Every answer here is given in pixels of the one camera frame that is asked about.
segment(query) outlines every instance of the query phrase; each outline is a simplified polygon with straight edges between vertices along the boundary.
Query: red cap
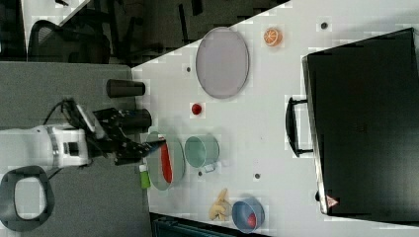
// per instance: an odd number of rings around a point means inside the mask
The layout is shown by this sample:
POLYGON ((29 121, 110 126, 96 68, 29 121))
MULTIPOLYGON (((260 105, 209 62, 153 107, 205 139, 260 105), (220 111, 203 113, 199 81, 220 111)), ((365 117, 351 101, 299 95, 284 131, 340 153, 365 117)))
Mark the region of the red cap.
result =
POLYGON ((196 116, 199 115, 202 110, 203 110, 203 107, 201 107, 200 104, 194 104, 192 106, 192 114, 194 114, 196 116))

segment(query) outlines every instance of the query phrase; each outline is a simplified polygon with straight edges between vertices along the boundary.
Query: blue bowl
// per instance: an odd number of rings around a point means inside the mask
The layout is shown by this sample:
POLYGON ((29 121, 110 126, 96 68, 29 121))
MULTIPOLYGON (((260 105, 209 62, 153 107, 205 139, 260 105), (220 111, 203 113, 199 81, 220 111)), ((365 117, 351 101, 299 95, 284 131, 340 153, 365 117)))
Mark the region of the blue bowl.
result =
POLYGON ((245 234, 250 234, 259 228, 265 220, 265 211, 262 204, 254 197, 240 200, 233 205, 233 221, 236 227, 245 234), (256 225, 254 227, 247 223, 249 216, 254 213, 256 216, 256 225))

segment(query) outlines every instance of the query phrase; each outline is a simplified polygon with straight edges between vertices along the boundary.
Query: warning triangle sticker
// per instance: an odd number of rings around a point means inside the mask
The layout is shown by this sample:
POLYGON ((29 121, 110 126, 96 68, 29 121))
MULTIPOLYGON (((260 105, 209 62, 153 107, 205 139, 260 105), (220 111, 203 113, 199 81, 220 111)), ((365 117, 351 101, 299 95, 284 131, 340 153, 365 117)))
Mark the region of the warning triangle sticker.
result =
POLYGON ((334 199, 332 197, 329 197, 329 196, 326 196, 326 199, 327 199, 327 206, 329 206, 329 208, 331 208, 331 207, 333 207, 333 206, 335 206, 339 203, 339 201, 337 201, 336 199, 334 199))

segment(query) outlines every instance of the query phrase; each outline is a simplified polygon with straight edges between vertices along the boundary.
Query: black cup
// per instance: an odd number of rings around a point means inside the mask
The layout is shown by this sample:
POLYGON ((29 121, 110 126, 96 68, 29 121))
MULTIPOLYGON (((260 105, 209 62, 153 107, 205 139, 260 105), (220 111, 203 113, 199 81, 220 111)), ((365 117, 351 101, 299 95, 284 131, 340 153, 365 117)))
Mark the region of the black cup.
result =
POLYGON ((142 82, 108 80, 106 91, 109 98, 142 96, 145 93, 145 85, 142 82))

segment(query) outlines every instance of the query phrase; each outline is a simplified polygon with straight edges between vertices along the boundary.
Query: white tabletop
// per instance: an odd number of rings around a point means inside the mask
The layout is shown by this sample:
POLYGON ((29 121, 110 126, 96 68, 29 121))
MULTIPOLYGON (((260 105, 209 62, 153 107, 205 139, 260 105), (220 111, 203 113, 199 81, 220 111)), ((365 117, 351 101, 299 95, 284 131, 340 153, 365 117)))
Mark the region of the white tabletop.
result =
MULTIPOLYGON (((236 97, 218 100, 201 88, 195 71, 199 42, 194 42, 132 69, 133 79, 147 86, 137 102, 150 110, 154 125, 174 132, 182 144, 192 134, 211 133, 220 143, 215 172, 198 176, 187 165, 182 182, 167 192, 148 191, 149 210, 235 228, 210 221, 216 196, 228 188, 230 202, 256 197, 266 220, 257 233, 269 236, 413 236, 413 227, 321 214, 314 160, 296 158, 287 143, 285 114, 288 98, 304 98, 301 59, 314 51, 419 26, 419 1, 413 0, 292 0, 231 29, 245 39, 249 50, 248 81, 236 97), (319 25, 329 24, 327 30, 319 25), (278 47, 267 47, 263 33, 269 27, 283 31, 278 47), (203 103, 195 118, 191 104, 203 103), (254 174, 261 174, 259 181, 254 174)), ((306 107, 300 113, 300 142, 310 146, 306 107)))
POLYGON ((90 0, 64 0, 68 6, 54 0, 21 0, 24 16, 25 43, 28 48, 32 26, 39 20, 47 20, 62 26, 90 0))

